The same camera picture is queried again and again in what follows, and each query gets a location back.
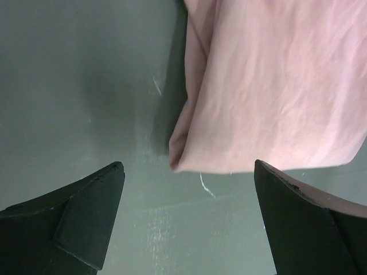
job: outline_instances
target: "gray-green floor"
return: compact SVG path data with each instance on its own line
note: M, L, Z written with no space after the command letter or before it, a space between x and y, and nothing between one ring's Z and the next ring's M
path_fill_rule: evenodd
M170 172L185 100L182 0L0 2L0 209L121 160L126 181L99 274L273 275L252 174ZM367 146L293 171L367 204Z

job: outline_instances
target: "green floor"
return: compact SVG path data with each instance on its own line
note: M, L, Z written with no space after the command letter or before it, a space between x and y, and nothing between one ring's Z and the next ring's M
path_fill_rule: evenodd
M274 275L253 175L170 172L185 100L182 0L3 0L0 209L121 160L126 181L99 274ZM291 175L367 204L367 146Z

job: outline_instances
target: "wrinkled fabric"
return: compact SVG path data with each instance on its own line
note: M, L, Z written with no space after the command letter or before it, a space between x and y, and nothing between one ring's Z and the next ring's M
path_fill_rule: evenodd
M186 0L174 171L350 162L367 133L367 1Z

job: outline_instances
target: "scuff mark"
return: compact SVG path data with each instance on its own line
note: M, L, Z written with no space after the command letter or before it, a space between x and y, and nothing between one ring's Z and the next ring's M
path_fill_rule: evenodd
M149 211L147 236L147 250L151 253L153 274L171 274L170 270L176 268L176 259L168 245L175 232L171 229L171 212L165 209Z
M114 245L113 243L111 244L111 246L114 248L114 249L119 249L119 247L117 245Z
M155 80L155 77L153 76L153 73L152 73L151 71L150 71L150 74L151 74L151 76L152 76L152 78L153 78L154 85L155 85L155 87L156 87L156 89L157 89L157 91L158 91L159 95L160 95L160 96L162 96L161 89L159 88L158 83L157 83L157 81Z
M216 196L213 194L213 192L211 192L204 184L204 182L202 181L202 175L200 173L200 180L201 180L201 185L202 185L202 188L204 188L204 190L206 192L208 192L214 199L216 198Z

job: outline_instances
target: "pink fabric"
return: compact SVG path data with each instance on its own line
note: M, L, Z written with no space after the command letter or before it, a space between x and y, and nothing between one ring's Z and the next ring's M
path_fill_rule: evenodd
M351 161L367 133L366 0L186 0L174 171Z

